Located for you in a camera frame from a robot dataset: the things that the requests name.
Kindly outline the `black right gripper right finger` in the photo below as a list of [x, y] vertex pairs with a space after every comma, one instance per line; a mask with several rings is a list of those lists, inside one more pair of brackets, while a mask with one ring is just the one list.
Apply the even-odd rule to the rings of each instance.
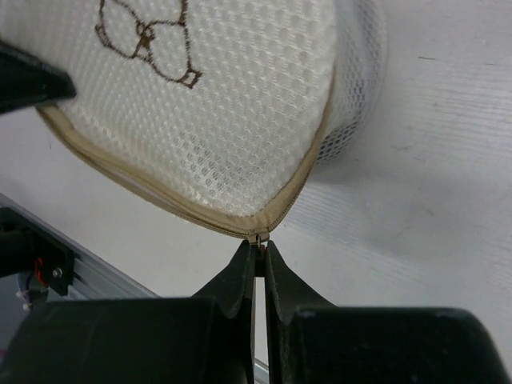
[[274, 242], [263, 251], [271, 383], [338, 382], [338, 308], [284, 261]]

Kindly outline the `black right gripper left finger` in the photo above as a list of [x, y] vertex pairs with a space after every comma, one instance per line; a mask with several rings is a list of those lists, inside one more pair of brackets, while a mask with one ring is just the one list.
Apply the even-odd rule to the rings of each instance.
[[227, 266], [194, 296], [213, 301], [206, 383], [254, 382], [256, 246], [242, 241]]

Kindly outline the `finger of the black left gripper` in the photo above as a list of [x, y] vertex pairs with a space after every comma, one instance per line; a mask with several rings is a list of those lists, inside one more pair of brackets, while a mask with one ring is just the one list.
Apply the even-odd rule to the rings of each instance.
[[1, 41], [1, 114], [75, 98], [76, 88], [63, 70]]

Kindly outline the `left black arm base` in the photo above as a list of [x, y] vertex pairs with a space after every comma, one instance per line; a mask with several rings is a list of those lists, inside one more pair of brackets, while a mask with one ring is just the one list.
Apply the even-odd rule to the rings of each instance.
[[1, 208], [1, 276], [33, 272], [61, 296], [74, 279], [76, 251], [64, 240], [8, 207]]

